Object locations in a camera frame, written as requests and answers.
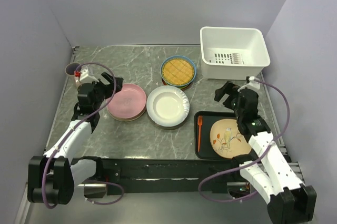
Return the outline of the pink plate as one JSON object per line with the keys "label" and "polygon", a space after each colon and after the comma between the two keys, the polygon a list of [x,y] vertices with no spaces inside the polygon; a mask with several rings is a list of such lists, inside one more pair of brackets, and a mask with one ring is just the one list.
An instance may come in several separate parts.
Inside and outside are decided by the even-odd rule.
{"label": "pink plate", "polygon": [[136,84],[125,83],[107,105],[109,114],[119,121],[132,121],[139,118],[146,110],[147,96]]}

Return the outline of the white scalloped plate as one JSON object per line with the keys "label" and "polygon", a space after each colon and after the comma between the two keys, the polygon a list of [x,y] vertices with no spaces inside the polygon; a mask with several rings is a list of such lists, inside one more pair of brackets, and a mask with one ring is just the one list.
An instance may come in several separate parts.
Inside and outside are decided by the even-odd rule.
{"label": "white scalloped plate", "polygon": [[190,102],[182,90],[166,85],[157,87],[148,95],[146,109],[155,123],[174,126],[187,118]]}

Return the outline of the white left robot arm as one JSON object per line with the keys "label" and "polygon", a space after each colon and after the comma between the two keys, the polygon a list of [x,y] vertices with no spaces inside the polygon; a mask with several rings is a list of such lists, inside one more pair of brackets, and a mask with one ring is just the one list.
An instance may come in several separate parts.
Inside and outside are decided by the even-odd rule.
{"label": "white left robot arm", "polygon": [[99,157],[81,157],[74,160],[77,149],[96,129],[102,104],[121,91],[123,78],[104,72],[108,81],[84,83],[77,89],[71,122],[60,139],[42,156],[34,156],[28,164],[27,199],[31,203],[44,203],[49,208],[68,204],[77,185],[90,179],[103,181],[105,170]]}

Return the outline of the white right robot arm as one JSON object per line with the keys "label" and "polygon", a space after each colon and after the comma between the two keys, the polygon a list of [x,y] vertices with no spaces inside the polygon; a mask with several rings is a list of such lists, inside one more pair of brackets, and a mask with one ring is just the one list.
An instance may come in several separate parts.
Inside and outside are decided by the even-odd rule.
{"label": "white right robot arm", "polygon": [[224,95],[226,108],[234,111],[237,128],[257,155],[251,161],[242,157],[230,168],[236,181],[247,180],[264,199],[272,223],[310,222],[314,216],[317,194],[296,175],[285,160],[276,137],[258,114],[261,81],[248,77],[240,87],[230,81],[215,91],[215,101]]}

